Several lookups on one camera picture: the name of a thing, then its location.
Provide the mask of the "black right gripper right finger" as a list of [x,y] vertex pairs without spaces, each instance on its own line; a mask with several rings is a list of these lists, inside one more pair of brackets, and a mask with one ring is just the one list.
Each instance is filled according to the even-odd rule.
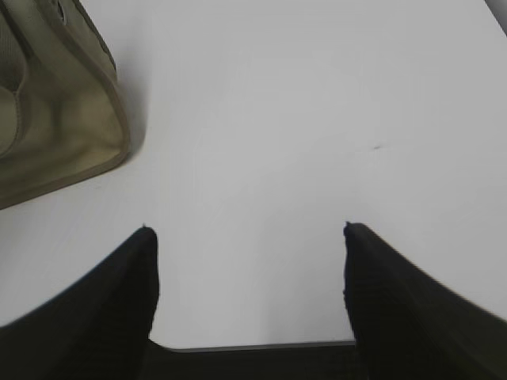
[[344,301],[370,379],[504,379],[506,321],[362,223],[344,228]]

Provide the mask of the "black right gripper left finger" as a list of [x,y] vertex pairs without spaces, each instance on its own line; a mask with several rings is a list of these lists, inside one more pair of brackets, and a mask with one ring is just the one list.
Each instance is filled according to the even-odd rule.
[[79,281],[1,328],[3,379],[136,379],[159,297],[142,227]]

